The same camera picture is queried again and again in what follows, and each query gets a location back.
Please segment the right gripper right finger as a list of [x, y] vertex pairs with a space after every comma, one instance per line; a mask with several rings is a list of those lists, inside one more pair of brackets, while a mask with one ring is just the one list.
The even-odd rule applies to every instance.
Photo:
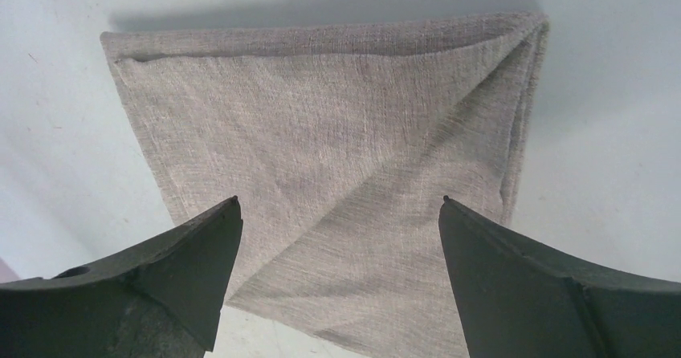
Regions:
[[574, 257], [451, 198], [438, 227], [471, 356], [679, 356], [679, 283]]

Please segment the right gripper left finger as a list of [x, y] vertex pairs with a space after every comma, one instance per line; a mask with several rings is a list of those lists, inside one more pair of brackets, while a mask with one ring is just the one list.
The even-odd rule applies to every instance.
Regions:
[[2, 284], [2, 356], [204, 356], [216, 343], [242, 231], [230, 197], [53, 278]]

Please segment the grey cloth napkin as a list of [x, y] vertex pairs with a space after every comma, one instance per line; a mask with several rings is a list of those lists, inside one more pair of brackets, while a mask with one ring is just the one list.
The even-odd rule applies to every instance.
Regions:
[[100, 41], [173, 221], [239, 199], [226, 305], [369, 357], [465, 357], [439, 210], [510, 222], [547, 38], [523, 12]]

